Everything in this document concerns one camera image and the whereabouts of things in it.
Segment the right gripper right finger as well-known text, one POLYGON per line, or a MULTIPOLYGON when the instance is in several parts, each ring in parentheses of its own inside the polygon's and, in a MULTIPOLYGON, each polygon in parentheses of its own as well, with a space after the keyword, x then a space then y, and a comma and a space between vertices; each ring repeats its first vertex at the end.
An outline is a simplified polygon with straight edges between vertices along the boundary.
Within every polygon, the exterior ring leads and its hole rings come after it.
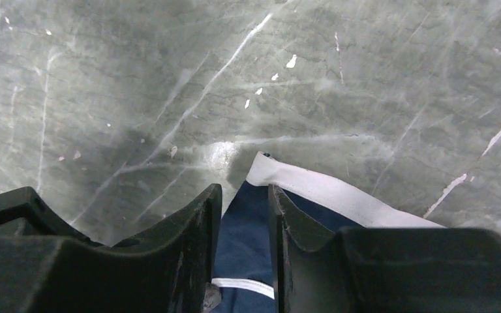
POLYGON ((271 185, 277 312, 501 312, 501 236, 475 228, 333 232, 271 185))

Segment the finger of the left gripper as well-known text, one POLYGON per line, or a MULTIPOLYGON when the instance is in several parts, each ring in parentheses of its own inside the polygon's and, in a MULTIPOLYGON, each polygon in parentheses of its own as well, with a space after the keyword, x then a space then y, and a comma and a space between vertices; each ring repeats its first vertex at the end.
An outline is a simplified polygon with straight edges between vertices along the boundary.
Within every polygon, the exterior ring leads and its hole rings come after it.
POLYGON ((101 245, 64 221, 30 186, 0 194, 0 235, 56 235, 101 245))

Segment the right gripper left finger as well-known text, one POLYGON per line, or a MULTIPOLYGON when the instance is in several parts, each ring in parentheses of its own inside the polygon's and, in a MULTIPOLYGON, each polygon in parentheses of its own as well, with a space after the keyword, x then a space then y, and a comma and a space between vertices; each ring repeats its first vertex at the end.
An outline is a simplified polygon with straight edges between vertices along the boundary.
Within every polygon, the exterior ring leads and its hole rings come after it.
POLYGON ((210 312, 222 207, 212 184, 114 246, 0 235, 0 312, 210 312))

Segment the navy white underwear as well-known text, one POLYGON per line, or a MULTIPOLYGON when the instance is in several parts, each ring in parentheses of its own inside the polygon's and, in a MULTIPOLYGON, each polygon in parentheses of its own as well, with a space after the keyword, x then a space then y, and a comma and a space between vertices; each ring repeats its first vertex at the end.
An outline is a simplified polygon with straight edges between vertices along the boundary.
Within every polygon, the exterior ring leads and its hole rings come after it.
POLYGON ((331 231, 431 228, 438 224, 398 211, 332 176, 257 153, 245 181, 222 216, 213 283, 222 300, 214 312, 274 312, 269 246, 268 186, 276 185, 306 214, 331 231))

